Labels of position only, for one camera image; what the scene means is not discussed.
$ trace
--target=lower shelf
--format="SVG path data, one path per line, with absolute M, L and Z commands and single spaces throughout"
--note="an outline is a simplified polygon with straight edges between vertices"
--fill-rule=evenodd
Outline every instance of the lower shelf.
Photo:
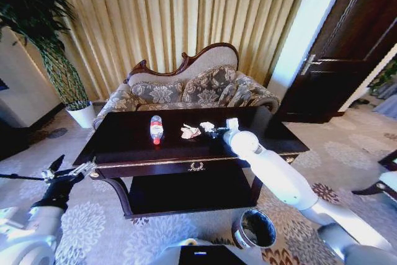
M 256 205 L 251 199 L 251 187 L 239 166 L 216 171 L 134 177 L 130 202 L 133 217 Z

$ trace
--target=coffee table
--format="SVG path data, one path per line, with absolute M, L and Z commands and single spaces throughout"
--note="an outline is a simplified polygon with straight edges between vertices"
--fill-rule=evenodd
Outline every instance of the coffee table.
M 154 145 L 149 134 L 153 115 L 163 120 L 164 136 Z M 202 133 L 181 138 L 181 127 L 209 121 L 224 127 L 237 117 L 240 130 L 255 133 L 267 149 L 291 163 L 309 150 L 265 107 L 114 112 L 106 115 L 74 166 L 95 159 L 91 178 L 116 191 L 125 218 L 256 206 L 262 183 L 250 186 L 242 168 L 249 167 L 224 143 Z M 131 177 L 130 190 L 122 177 Z

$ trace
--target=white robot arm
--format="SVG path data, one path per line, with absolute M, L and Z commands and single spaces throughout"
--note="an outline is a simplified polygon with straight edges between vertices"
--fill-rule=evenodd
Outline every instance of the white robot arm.
M 228 119 L 226 123 L 229 130 L 223 135 L 224 141 L 251 165 L 253 173 L 279 200 L 322 226 L 320 237 L 342 260 L 354 245 L 393 250 L 381 234 L 353 211 L 319 198 L 308 181 L 278 154 L 259 144 L 255 134 L 239 131 L 237 119 Z
M 75 169 L 58 171 L 64 156 L 43 171 L 48 189 L 43 198 L 34 203 L 29 213 L 18 207 L 0 210 L 0 263 L 4 265 L 51 265 L 62 237 L 61 217 L 68 208 L 72 187 L 83 180 L 95 167 L 85 163 Z M 3 175 L 17 178 L 18 175 Z

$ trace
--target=wall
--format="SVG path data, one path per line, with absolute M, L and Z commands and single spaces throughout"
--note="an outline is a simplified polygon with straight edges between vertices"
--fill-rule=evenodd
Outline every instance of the wall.
M 9 29 L 2 30 L 0 78 L 9 89 L 0 91 L 0 118 L 13 127 L 29 127 L 60 103 L 55 90 L 34 61 L 36 51 L 20 43 Z
M 298 74 L 335 0 L 302 0 L 270 79 L 269 88 L 283 99 Z

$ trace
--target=dark wooden door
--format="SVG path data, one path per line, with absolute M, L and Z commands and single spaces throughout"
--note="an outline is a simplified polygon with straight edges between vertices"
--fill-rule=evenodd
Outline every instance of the dark wooden door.
M 336 0 L 279 113 L 326 122 L 397 42 L 397 0 Z

